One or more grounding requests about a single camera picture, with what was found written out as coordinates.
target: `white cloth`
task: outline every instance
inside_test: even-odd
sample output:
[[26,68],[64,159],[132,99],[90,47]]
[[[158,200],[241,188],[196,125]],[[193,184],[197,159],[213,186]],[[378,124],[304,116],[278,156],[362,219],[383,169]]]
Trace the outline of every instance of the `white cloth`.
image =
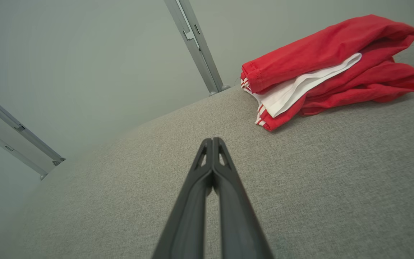
[[263,95],[252,94],[248,87],[249,84],[247,78],[245,78],[241,84],[243,85],[243,89],[253,95],[259,104],[263,104],[271,117],[275,118],[277,115],[288,110],[306,92],[325,80],[346,71],[355,63],[359,62],[361,57],[362,54],[356,53],[339,65],[315,70],[282,82]]

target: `gray carpet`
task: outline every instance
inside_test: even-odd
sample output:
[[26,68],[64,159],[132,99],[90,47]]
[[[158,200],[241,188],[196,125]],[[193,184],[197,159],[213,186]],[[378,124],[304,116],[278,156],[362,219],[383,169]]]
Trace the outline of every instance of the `gray carpet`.
[[[414,66],[414,44],[398,62]],[[0,258],[150,258],[200,142],[225,140],[276,258],[414,258],[414,94],[254,125],[238,87],[144,124],[41,182]],[[220,257],[207,201],[206,258]]]

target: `red cloth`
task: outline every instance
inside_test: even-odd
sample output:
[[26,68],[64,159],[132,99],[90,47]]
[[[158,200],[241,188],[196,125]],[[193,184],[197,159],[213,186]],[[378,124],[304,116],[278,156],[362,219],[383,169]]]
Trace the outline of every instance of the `red cloth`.
[[404,23],[368,15],[332,25],[243,65],[253,93],[301,74],[340,64],[360,52],[350,69],[309,90],[289,110],[260,118],[269,131],[294,115],[314,115],[328,108],[373,100],[388,102],[414,92],[414,68],[397,64],[393,55],[414,41],[414,28]]

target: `folded red garment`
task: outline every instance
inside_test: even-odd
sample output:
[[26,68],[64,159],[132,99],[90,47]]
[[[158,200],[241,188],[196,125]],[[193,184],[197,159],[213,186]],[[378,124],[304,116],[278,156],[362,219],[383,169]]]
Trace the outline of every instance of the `folded red garment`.
[[404,23],[375,15],[352,18],[244,64],[241,78],[259,94],[276,83],[362,54],[358,63],[309,90],[284,113],[273,118],[264,110],[260,118],[265,124],[260,125],[272,131],[297,113],[314,115],[369,100],[387,102],[414,92],[414,68],[392,58],[413,41],[414,28]]

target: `red fabric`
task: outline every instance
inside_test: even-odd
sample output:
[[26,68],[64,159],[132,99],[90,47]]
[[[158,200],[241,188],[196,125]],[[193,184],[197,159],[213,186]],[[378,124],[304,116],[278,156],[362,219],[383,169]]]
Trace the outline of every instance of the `red fabric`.
[[314,115],[328,108],[373,100],[388,102],[414,92],[414,68],[392,56],[414,41],[414,28],[368,15],[330,26],[243,65],[250,90],[266,88],[301,74],[340,64],[352,54],[361,60],[347,71],[309,90],[289,110],[272,118],[260,115],[269,131],[294,115]]

